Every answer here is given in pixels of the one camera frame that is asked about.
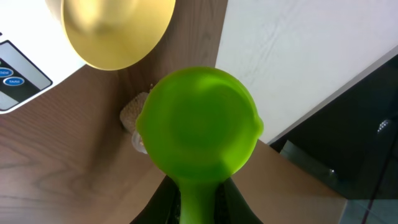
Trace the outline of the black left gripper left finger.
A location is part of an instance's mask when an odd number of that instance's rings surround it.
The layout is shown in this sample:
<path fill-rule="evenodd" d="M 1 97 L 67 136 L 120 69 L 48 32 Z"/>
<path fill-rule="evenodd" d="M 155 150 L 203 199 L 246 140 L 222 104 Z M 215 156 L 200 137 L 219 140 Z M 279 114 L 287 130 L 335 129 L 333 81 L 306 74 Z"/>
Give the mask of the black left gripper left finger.
<path fill-rule="evenodd" d="M 180 202 L 177 185 L 165 176 L 147 205 L 130 224 L 179 224 Z"/>

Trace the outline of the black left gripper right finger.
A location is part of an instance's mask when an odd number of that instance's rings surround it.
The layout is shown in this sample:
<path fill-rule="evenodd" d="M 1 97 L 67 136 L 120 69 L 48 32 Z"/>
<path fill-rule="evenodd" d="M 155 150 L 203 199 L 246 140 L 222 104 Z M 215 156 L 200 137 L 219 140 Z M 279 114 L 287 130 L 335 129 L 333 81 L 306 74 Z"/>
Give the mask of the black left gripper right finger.
<path fill-rule="evenodd" d="M 216 190 L 216 224 L 263 224 L 232 178 L 226 179 Z"/>

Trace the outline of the green plastic measuring scoop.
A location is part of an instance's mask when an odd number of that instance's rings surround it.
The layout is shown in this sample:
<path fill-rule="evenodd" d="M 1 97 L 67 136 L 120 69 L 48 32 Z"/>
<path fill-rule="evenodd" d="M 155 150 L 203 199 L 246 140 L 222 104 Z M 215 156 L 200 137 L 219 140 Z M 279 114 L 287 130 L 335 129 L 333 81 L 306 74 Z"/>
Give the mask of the green plastic measuring scoop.
<path fill-rule="evenodd" d="M 227 72 L 190 67 L 150 91 L 136 129 L 176 184 L 181 223 L 213 223 L 218 186 L 249 160 L 264 130 L 246 87 Z"/>

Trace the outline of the yellow plastic bowl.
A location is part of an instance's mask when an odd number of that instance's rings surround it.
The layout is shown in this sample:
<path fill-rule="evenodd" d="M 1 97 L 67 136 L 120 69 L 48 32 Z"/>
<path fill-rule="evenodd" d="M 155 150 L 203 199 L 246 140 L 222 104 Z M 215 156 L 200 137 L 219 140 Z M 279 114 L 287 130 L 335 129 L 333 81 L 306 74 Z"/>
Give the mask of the yellow plastic bowl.
<path fill-rule="evenodd" d="M 76 54 L 100 70 L 143 59 L 161 40 L 176 0 L 45 0 Z"/>

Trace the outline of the white digital kitchen scale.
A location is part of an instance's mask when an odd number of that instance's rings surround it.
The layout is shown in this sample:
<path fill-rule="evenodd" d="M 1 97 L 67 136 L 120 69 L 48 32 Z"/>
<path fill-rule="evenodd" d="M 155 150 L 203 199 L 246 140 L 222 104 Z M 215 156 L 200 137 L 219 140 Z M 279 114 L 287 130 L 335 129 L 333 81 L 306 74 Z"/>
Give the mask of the white digital kitchen scale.
<path fill-rule="evenodd" d="M 62 0 L 1 0 L 1 113 L 14 111 L 85 65 L 62 27 Z"/>

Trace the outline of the clear plastic container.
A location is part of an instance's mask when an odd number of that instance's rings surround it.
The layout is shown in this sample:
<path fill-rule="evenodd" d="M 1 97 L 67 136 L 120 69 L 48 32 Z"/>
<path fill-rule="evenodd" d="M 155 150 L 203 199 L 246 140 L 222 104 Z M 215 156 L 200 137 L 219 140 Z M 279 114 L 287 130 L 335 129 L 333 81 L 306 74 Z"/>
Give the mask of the clear plastic container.
<path fill-rule="evenodd" d="M 120 112 L 119 119 L 124 129 L 131 135 L 131 143 L 133 148 L 143 154 L 147 154 L 141 135 L 136 129 L 136 121 L 140 115 L 144 103 L 153 89 L 154 85 L 150 84 L 149 91 L 138 93 Z"/>

